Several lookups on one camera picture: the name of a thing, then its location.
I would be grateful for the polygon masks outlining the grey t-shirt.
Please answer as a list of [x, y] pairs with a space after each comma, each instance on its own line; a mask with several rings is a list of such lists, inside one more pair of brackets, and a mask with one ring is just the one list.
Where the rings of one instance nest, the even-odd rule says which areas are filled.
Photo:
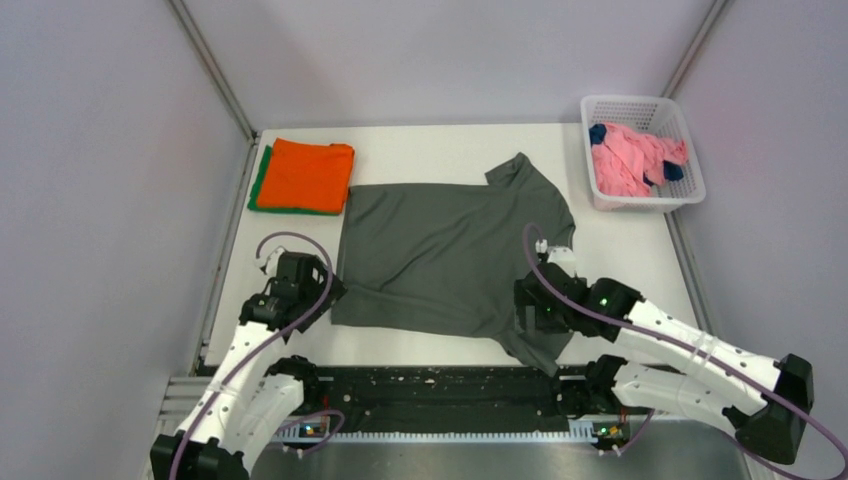
[[524, 227], [535, 223], [550, 243], [568, 247], [575, 220], [524, 154], [485, 178], [352, 187], [336, 267], [347, 291], [332, 322], [488, 338], [521, 364], [556, 373], [570, 335], [518, 331], [513, 286], [529, 272]]

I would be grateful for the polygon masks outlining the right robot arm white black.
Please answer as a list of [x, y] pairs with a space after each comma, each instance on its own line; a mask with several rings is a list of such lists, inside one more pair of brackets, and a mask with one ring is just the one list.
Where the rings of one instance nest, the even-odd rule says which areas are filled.
[[587, 364], [583, 403], [600, 412], [663, 410], [712, 426], [751, 453], [791, 465], [813, 406], [811, 364], [753, 354], [691, 327], [610, 278], [588, 285], [554, 263], [513, 284], [517, 326], [536, 336], [579, 333], [639, 350], [657, 369], [615, 355]]

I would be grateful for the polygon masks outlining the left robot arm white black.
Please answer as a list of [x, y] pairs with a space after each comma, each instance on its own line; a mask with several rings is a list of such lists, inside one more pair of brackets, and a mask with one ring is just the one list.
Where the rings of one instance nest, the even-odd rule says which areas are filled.
[[276, 249], [265, 287], [242, 305], [224, 360], [189, 415], [149, 454], [156, 479], [247, 479], [261, 451], [295, 412], [320, 405], [317, 367], [289, 352], [346, 292], [316, 255]]

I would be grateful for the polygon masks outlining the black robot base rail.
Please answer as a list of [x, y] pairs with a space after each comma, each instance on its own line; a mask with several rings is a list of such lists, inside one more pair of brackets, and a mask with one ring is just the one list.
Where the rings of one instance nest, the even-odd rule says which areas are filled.
[[303, 381], [297, 414], [339, 410], [345, 434], [564, 432], [588, 415], [645, 411], [595, 388], [582, 366], [549, 376], [530, 367], [329, 367], [297, 357], [266, 373]]

